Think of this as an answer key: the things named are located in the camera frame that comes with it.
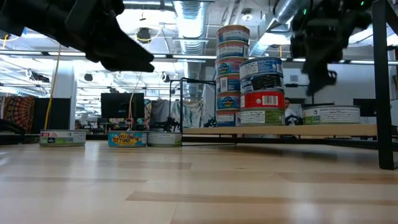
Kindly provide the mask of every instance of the wooden shelf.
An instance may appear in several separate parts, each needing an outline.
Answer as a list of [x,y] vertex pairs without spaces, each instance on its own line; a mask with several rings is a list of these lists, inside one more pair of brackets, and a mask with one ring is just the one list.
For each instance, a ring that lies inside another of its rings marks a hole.
[[184,134],[291,134],[302,136],[377,136],[375,124],[331,124],[301,126],[252,126],[187,128]]

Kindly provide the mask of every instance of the tuna can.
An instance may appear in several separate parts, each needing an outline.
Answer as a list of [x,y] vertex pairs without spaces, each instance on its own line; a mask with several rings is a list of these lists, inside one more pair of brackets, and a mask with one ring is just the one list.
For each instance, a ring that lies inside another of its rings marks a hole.
[[217,75],[238,74],[239,66],[246,59],[242,57],[226,57],[216,61]]
[[146,131],[108,131],[109,147],[145,147]]
[[41,130],[40,146],[84,146],[85,130]]
[[285,110],[278,108],[241,109],[241,126],[276,126],[285,124]]
[[217,109],[240,109],[240,91],[220,93],[217,95]]
[[250,30],[241,25],[224,26],[217,31],[217,44],[229,41],[239,40],[249,43]]
[[241,95],[241,108],[285,108],[283,90],[252,91]]
[[304,124],[360,124],[358,106],[312,106],[303,109]]
[[241,83],[239,81],[239,74],[220,75],[216,79],[217,94],[227,91],[240,91]]
[[148,132],[148,146],[151,147],[180,147],[181,133]]
[[241,93],[258,90],[283,90],[284,78],[279,74],[246,76],[241,79]]
[[279,74],[283,76],[282,60],[275,57],[254,58],[240,65],[241,79],[252,75]]
[[235,127],[240,125],[240,110],[226,109],[216,111],[217,127]]
[[217,58],[243,57],[249,58],[249,44],[243,41],[226,41],[217,45]]

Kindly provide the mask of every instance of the stacked tuna cans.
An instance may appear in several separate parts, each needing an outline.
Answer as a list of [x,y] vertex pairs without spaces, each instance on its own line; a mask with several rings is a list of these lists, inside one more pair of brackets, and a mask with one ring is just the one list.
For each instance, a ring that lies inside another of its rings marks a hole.
[[285,93],[282,61],[262,57],[239,66],[241,82],[241,125],[283,125]]
[[250,30],[244,26],[224,26],[217,32],[216,94],[217,126],[239,125],[241,83],[239,66],[249,58]]

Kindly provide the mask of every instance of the red can label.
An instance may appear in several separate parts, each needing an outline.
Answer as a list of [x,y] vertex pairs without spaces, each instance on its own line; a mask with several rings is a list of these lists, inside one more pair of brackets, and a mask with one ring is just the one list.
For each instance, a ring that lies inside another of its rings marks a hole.
[[283,91],[255,91],[241,95],[241,108],[280,108],[284,109]]

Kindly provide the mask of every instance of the light wood floor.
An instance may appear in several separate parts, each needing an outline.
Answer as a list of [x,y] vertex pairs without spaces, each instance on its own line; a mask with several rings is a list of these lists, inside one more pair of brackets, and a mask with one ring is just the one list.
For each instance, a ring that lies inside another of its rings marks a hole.
[[3,146],[0,223],[398,223],[398,173],[332,146]]

